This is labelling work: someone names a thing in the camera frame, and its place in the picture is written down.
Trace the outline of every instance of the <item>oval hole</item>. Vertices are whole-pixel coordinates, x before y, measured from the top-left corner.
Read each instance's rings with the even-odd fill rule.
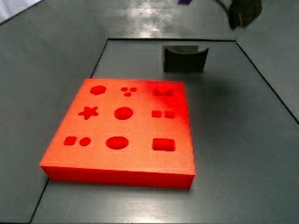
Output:
[[[107,147],[112,150],[121,150],[128,146],[128,140],[123,136],[112,136],[107,140]]]

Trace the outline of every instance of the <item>red shape sorter box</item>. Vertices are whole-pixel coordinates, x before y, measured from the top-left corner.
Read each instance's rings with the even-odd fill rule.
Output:
[[[40,166],[57,181],[191,188],[183,83],[87,79]]]

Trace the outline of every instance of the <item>gray floor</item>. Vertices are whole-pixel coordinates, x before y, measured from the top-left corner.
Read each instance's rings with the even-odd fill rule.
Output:
[[[231,0],[223,1],[227,6]],[[236,39],[224,10],[214,0],[97,0],[93,9],[109,38]]]
[[[0,27],[0,223],[31,221],[43,153],[107,43],[89,7],[44,1]]]
[[[295,0],[266,1],[263,19],[238,43],[299,121],[298,11]]]
[[[161,46],[210,47],[203,74],[163,73]],[[108,41],[93,78],[183,81],[189,191],[49,182],[35,223],[298,223],[299,127],[235,43]]]

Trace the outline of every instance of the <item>shape-shaped cutout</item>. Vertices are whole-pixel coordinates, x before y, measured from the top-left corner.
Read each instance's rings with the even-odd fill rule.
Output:
[[[107,88],[101,85],[99,86],[95,86],[89,92],[93,94],[93,95],[103,95],[105,92],[107,92]]]
[[[124,93],[124,96],[131,96],[132,93],[136,91],[136,87],[131,87],[129,89],[128,89],[128,87],[121,87],[120,90],[121,90],[123,92],[125,92],[125,93]]]
[[[117,120],[127,120],[133,115],[133,110],[128,107],[119,108],[115,111],[115,117]]]
[[[83,137],[79,141],[80,146],[88,146],[91,143],[91,139],[88,137]]]
[[[107,147],[112,150],[123,150],[128,146],[128,140],[123,136],[112,136],[107,140]]]
[[[77,138],[75,136],[67,136],[63,144],[71,146],[76,143],[76,141]]]
[[[80,116],[84,116],[84,120],[88,120],[92,116],[97,116],[97,108],[84,107],[84,110],[79,113]]]
[[[172,111],[164,111],[165,118],[175,118],[175,113]]]
[[[168,138],[155,138],[152,147],[155,151],[175,151],[175,141]]]
[[[161,90],[156,88],[153,90],[153,95],[155,96],[173,96],[173,91],[171,89]]]
[[[163,116],[163,112],[160,110],[153,110],[152,111],[152,117],[160,118]]]

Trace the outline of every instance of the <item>rectangular hole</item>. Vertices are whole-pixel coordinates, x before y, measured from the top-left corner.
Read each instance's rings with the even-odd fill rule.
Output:
[[[152,146],[155,151],[175,151],[173,139],[155,138]]]

